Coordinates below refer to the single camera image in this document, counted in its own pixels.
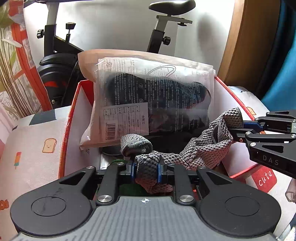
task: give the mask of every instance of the black adjustment knob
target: black adjustment knob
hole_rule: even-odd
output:
[[[37,38],[38,38],[38,39],[42,39],[43,36],[44,36],[44,29],[39,29],[39,30],[37,31]]]
[[[66,23],[66,29],[72,30],[75,28],[76,23]]]
[[[170,37],[165,36],[165,37],[163,38],[163,44],[165,44],[165,45],[169,45],[169,44],[170,44]]]

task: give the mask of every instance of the green cord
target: green cord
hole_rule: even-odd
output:
[[[124,163],[127,163],[128,161],[123,160],[123,159],[116,159],[116,160],[114,160],[113,162],[111,162],[111,164],[113,164],[114,162],[124,162]]]

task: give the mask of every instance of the bike seat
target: bike seat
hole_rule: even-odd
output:
[[[168,15],[181,15],[195,8],[194,0],[171,0],[154,2],[149,5],[149,9],[165,13]]]

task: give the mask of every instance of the transparent packaging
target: transparent packaging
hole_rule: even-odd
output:
[[[104,57],[88,65],[91,78],[84,76],[95,82],[95,103],[81,148],[117,145],[130,133],[163,136],[208,127],[213,67],[174,65],[172,60],[132,55]]]

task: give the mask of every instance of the white label sticker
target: white label sticker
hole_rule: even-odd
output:
[[[127,134],[149,134],[148,103],[121,104],[103,107],[104,137],[117,140]]]

